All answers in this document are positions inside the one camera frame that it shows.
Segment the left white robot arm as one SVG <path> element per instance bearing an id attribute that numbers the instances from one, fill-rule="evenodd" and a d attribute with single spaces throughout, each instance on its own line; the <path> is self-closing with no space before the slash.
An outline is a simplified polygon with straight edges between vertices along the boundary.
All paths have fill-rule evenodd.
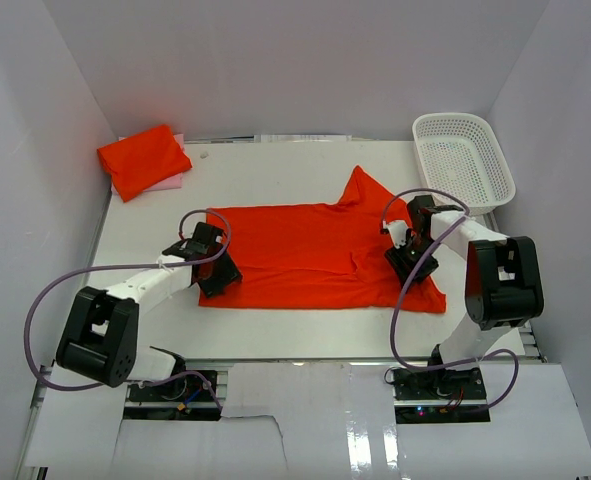
<path id="1" fill-rule="evenodd" d="M 208 299 L 242 280 L 228 253 L 230 225 L 196 224 L 193 235 L 164 249 L 152 264 L 135 265 L 130 278 L 78 291 L 56 352 L 58 366 L 117 387 L 135 363 L 139 320 L 172 295 L 194 285 Z"/>

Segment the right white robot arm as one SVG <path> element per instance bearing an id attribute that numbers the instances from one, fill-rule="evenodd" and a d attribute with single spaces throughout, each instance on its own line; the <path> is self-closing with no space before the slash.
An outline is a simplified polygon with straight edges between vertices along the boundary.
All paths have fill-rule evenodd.
<path id="1" fill-rule="evenodd" d="M 387 220 L 388 202 L 381 214 L 381 232 L 391 237 L 387 259 L 402 282 L 390 323 L 393 357 L 412 372 L 428 372 L 426 384 L 436 397 L 447 399 L 459 391 L 459 369 L 506 354 L 491 347 L 513 329 L 540 316 L 544 309 L 537 251 L 526 236 L 508 237 L 477 223 L 471 209 L 444 191 L 414 188 L 394 196 L 414 193 L 407 204 L 409 222 Z M 451 335 L 436 346 L 434 363 L 415 366 L 396 347 L 398 316 L 410 290 L 435 271 L 434 252 L 447 245 L 466 261 L 464 303 L 466 314 Z"/>

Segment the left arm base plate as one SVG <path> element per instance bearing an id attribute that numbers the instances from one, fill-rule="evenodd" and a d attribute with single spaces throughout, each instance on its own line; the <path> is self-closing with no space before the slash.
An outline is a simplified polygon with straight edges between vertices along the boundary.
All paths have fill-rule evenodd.
<path id="1" fill-rule="evenodd" d="M 202 370 L 205 377 L 186 376 L 157 387 L 133 386 L 128 389 L 123 411 L 125 420 L 206 421 L 221 418 L 207 383 L 217 392 L 218 373 Z"/>

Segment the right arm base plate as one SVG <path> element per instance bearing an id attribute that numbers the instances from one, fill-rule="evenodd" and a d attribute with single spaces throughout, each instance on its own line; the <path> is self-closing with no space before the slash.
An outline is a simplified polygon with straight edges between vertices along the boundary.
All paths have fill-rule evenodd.
<path id="1" fill-rule="evenodd" d="M 389 368 L 398 425 L 488 423 L 487 392 L 481 370 L 414 372 Z"/>

